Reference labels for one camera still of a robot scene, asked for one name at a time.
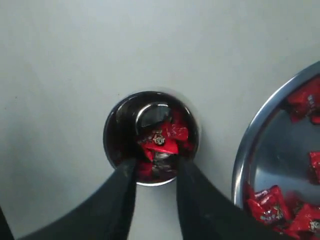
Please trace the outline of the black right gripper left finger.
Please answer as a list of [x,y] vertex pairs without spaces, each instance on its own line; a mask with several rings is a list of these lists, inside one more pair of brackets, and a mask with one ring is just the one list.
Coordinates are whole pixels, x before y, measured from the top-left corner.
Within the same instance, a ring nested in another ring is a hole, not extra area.
[[120,164],[87,200],[26,240],[125,240],[136,203],[134,158]]

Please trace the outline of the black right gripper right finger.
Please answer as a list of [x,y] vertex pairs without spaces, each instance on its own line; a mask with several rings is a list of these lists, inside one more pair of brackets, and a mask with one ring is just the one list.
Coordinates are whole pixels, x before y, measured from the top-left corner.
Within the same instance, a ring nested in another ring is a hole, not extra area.
[[281,240],[226,198],[191,161],[179,160],[176,201],[185,240]]

